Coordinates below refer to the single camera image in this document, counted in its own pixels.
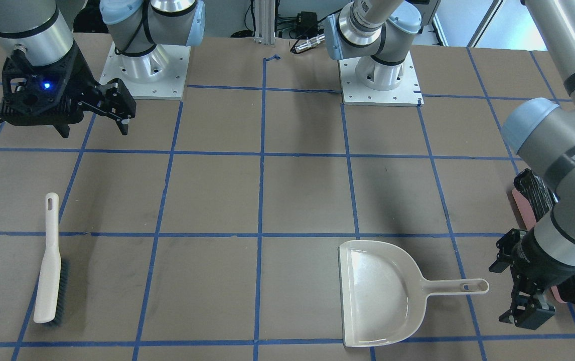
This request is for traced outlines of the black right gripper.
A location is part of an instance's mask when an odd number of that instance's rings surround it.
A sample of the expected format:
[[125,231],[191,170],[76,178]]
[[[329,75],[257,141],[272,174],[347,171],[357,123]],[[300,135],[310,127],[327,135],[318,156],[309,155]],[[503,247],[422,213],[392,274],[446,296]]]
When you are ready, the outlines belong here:
[[65,70],[63,98],[67,105],[64,121],[53,124],[59,135],[69,138],[70,123],[79,123],[85,111],[113,119],[120,133],[128,135],[129,121],[136,115],[136,101],[123,80],[111,79],[99,85],[77,43],[61,59],[61,66]]

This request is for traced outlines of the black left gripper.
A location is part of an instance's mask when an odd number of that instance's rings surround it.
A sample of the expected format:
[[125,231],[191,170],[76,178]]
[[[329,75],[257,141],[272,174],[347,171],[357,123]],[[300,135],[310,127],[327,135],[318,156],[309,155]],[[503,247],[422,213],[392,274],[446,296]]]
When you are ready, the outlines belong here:
[[562,263],[542,249],[534,230],[510,229],[496,242],[496,260],[489,272],[511,269],[511,305],[499,315],[499,322],[536,330],[550,320],[556,309],[544,291],[560,285],[573,275],[575,266]]

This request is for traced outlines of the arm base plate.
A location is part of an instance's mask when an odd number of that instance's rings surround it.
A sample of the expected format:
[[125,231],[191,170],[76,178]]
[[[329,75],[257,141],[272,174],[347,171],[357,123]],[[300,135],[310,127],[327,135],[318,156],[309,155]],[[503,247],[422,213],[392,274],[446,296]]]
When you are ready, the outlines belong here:
[[191,47],[159,44],[149,54],[115,54],[111,44],[99,83],[120,78],[136,100],[182,100]]
[[370,56],[338,60],[338,66],[345,105],[424,105],[410,52],[402,63],[395,66],[380,64]]

